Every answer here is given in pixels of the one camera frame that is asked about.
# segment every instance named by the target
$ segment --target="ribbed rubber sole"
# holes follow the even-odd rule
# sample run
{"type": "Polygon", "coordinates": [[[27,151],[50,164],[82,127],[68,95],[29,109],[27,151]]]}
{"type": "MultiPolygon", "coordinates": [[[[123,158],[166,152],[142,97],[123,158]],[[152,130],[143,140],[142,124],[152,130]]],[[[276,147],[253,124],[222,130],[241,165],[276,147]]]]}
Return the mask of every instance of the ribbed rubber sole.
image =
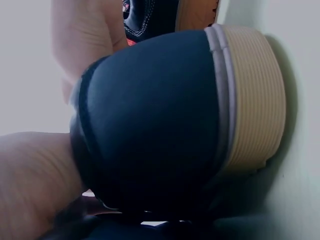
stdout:
{"type": "Polygon", "coordinates": [[[176,31],[201,30],[216,21],[219,0],[180,0],[176,31]]]}
{"type": "Polygon", "coordinates": [[[220,51],[230,55],[228,77],[234,78],[229,94],[235,93],[235,107],[229,111],[235,116],[235,127],[221,174],[252,173],[276,153],[283,136],[286,93],[282,73],[259,31],[219,24],[206,31],[216,31],[226,39],[220,51]]]}

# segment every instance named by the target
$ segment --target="shoe sole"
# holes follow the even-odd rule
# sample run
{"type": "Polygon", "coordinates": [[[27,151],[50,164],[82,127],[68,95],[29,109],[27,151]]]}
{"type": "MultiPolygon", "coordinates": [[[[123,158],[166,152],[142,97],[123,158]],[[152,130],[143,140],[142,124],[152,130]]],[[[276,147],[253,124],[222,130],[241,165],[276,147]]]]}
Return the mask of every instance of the shoe sole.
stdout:
{"type": "Polygon", "coordinates": [[[202,30],[216,21],[219,0],[180,0],[176,31],[202,30]]]}
{"type": "Polygon", "coordinates": [[[205,32],[220,109],[220,175],[254,173],[276,153],[285,129],[280,67],[266,37],[253,28],[213,24],[205,32]]]}

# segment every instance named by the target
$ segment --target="gray stripe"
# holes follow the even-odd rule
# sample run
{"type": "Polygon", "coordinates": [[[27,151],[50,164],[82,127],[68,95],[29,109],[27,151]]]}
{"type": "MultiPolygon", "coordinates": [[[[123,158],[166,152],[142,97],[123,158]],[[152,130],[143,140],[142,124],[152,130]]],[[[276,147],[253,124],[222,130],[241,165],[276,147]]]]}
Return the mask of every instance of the gray stripe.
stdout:
{"type": "Polygon", "coordinates": [[[236,90],[236,77],[234,72],[234,65],[232,55],[230,52],[229,44],[225,32],[220,24],[213,24],[212,28],[215,29],[217,37],[220,42],[221,49],[225,59],[225,67],[227,72],[228,81],[228,97],[229,97],[229,133],[228,133],[228,151],[226,160],[229,160],[231,150],[234,144],[236,122],[237,122],[237,90],[236,90]]]}
{"type": "Polygon", "coordinates": [[[218,143],[214,161],[221,165],[224,164],[225,155],[228,146],[228,132],[229,132],[229,90],[228,90],[228,75],[226,69],[226,61],[221,48],[216,31],[212,27],[204,29],[210,51],[212,52],[215,81],[217,88],[218,104],[219,104],[219,129],[218,129],[218,143]]]}

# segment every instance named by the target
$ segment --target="black shoe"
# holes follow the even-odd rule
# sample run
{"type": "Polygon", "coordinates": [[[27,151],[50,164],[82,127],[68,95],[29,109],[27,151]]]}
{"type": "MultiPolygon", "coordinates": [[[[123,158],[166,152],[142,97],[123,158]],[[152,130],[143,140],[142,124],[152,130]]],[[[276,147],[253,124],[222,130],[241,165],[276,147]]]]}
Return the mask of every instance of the black shoe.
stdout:
{"type": "Polygon", "coordinates": [[[215,22],[219,0],[123,0],[128,40],[141,42],[215,22]]]}

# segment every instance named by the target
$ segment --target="human skin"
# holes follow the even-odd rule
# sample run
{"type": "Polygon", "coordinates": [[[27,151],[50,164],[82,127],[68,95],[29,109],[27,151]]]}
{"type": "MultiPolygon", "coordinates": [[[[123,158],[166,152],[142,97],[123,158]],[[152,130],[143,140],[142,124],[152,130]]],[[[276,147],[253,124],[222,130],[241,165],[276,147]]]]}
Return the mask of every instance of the human skin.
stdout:
{"type": "MultiPolygon", "coordinates": [[[[128,46],[121,0],[51,0],[52,52],[69,98],[83,71],[128,46]]],[[[34,240],[86,191],[66,133],[0,136],[0,240],[34,240]]]]}

